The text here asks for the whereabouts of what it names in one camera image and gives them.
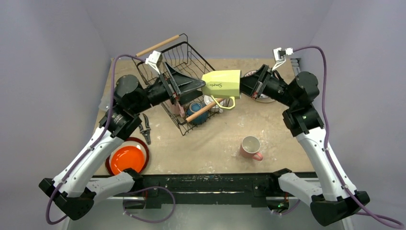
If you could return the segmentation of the yellow-green mug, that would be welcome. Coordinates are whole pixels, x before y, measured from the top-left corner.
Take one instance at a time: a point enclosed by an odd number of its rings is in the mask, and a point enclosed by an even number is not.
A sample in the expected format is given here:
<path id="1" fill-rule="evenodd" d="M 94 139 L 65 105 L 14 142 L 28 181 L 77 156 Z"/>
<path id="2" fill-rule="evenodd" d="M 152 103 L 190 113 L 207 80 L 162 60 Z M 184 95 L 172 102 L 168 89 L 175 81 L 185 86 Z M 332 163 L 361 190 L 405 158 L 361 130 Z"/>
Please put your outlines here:
<path id="1" fill-rule="evenodd" d="M 203 95 L 210 96 L 222 109 L 231 110 L 236 106 L 236 99 L 240 99 L 241 70 L 215 70 L 202 75 L 205 82 L 202 87 Z M 217 99 L 230 99 L 230 107 L 222 106 Z"/>

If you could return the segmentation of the light pink mug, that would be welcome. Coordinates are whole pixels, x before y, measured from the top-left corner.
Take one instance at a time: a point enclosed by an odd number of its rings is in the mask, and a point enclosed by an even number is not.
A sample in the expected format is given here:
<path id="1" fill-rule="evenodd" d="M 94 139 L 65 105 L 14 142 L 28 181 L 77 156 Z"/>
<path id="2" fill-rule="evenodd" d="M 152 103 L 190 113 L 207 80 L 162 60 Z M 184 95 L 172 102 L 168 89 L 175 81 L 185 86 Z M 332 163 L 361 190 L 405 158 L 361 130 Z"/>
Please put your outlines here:
<path id="1" fill-rule="evenodd" d="M 174 102 L 170 101 L 169 110 L 174 115 L 179 115 L 182 118 L 185 117 L 184 107 L 180 105 L 178 100 L 174 100 Z"/>

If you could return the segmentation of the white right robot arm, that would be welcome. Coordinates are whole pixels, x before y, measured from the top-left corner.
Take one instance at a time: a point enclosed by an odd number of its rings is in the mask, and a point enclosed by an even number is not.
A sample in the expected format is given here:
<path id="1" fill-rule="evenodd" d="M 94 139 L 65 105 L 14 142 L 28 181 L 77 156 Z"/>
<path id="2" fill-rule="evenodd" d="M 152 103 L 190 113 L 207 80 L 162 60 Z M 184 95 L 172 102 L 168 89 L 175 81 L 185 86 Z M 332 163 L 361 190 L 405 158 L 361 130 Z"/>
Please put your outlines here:
<path id="1" fill-rule="evenodd" d="M 286 83 L 277 71 L 267 65 L 253 74 L 240 79 L 240 91 L 258 98 L 264 94 L 287 106 L 283 112 L 286 127 L 306 152 L 320 186 L 314 186 L 293 172 L 280 170 L 269 181 L 269 189 L 275 195 L 287 192 L 306 203 L 313 217 L 322 226 L 356 214 L 361 205 L 369 203 L 365 191 L 359 191 L 346 176 L 329 142 L 326 127 L 313 106 L 319 95 L 318 80 L 310 72 L 300 72 Z"/>

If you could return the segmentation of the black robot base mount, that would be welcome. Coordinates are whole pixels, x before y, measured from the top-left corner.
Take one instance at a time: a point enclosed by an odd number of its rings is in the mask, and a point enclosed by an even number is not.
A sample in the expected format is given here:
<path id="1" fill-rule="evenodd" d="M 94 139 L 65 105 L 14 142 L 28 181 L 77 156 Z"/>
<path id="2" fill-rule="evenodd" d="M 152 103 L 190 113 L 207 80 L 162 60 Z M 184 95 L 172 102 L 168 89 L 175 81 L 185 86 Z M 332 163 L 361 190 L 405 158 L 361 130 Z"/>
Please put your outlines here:
<path id="1" fill-rule="evenodd" d="M 281 190 L 273 173 L 143 175 L 142 181 L 123 196 L 141 198 L 147 208 L 175 203 L 250 205 L 285 211 L 297 203 Z"/>

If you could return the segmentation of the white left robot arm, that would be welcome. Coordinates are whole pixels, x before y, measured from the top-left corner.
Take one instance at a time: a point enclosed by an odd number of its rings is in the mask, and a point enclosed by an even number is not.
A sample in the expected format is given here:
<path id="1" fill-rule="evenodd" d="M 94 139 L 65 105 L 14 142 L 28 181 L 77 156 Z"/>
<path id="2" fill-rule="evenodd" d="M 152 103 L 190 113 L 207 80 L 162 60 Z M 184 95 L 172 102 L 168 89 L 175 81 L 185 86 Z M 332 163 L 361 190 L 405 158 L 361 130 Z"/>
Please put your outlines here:
<path id="1" fill-rule="evenodd" d="M 182 74 L 167 63 L 164 68 L 166 74 L 160 74 L 146 87 L 131 74 L 116 80 L 111 92 L 112 106 L 90 141 L 60 174 L 40 182 L 40 189 L 50 198 L 49 204 L 55 204 L 66 217 L 80 219 L 101 200 L 123 193 L 137 196 L 144 189 L 142 176 L 132 168 L 98 181 L 92 177 L 141 125 L 142 112 L 167 100 L 192 100 L 202 95 L 203 80 Z"/>

